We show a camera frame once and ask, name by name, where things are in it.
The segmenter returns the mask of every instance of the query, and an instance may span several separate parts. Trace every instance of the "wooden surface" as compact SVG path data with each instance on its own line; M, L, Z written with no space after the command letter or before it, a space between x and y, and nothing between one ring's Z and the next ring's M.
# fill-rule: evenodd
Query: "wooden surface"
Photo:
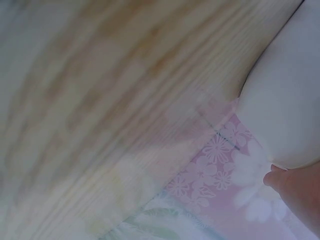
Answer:
M176 128L208 127L198 89L234 100L299 3L0 3L2 239L97 239L134 213L197 151Z

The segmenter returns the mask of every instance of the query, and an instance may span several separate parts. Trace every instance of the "floral pattern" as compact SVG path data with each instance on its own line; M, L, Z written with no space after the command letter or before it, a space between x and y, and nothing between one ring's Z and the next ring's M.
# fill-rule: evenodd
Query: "floral pattern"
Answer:
M245 218L248 221L266 222L271 216L282 220L287 207L279 194L265 186L263 178L270 171L271 163L255 140L248 142L249 155L234 153L235 168L231 174L232 182L243 187L234 198L236 207L246 206Z
M171 194L177 197L181 197L187 194L190 189L186 180L181 176L176 176L166 187Z
M240 147L244 147L247 143L246 137L251 137L251 133L246 127L239 122L235 125L233 122L227 122L220 130L222 136Z
M217 134L203 148L202 152L211 161L211 163L216 164L217 162L220 162L224 164L229 161L226 153L230 152L230 150L233 148L234 146L232 146L230 142L228 142L220 134Z
M227 190L228 186L231 185L231 175L226 171L218 171L213 177L213 185L215 185L218 190Z
M186 167L186 172L182 177L187 183L192 183L194 189L202 187L204 184L211 186L214 184L213 176L217 173L217 166L210 164L206 156L199 157L196 162L190 162Z

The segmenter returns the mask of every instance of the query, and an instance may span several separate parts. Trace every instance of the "pink floral fabric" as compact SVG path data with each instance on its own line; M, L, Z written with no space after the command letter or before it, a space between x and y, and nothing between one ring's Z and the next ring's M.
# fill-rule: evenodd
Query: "pink floral fabric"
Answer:
M165 189L227 240L316 240L263 184L270 166L233 115Z

